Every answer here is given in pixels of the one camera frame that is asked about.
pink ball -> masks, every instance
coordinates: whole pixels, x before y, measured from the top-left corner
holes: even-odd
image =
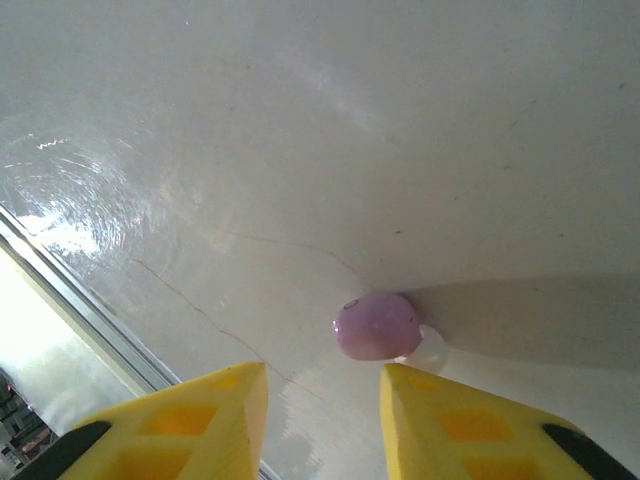
[[[333,330],[342,351],[354,360],[408,356],[422,341],[415,310],[395,293],[371,293],[347,303]]]

